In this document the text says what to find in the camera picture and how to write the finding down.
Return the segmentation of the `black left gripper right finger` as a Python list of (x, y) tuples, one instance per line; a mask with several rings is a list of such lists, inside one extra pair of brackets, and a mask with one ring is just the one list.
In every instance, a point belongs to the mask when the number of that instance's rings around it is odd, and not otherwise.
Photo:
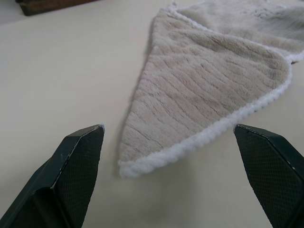
[(250, 186), (273, 228), (304, 228), (304, 157), (283, 136), (236, 124)]

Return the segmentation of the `beige towel with white trim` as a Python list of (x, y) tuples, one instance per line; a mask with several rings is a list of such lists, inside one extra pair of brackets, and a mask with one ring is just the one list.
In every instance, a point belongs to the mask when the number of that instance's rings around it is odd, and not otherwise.
[(174, 163), (261, 110), (304, 59), (304, 4), (204, 0), (161, 9), (119, 145), (119, 173)]

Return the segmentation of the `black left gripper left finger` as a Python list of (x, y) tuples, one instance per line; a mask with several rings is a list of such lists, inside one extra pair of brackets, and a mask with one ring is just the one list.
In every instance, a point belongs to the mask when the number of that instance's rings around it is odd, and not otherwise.
[(66, 136), (4, 213), (0, 228), (82, 228), (104, 134), (98, 124)]

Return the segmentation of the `dark brown wooden box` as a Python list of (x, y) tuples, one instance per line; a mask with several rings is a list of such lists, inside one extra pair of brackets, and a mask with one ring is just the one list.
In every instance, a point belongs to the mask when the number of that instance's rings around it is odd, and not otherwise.
[(86, 0), (15, 0), (25, 16), (65, 9), (86, 3)]

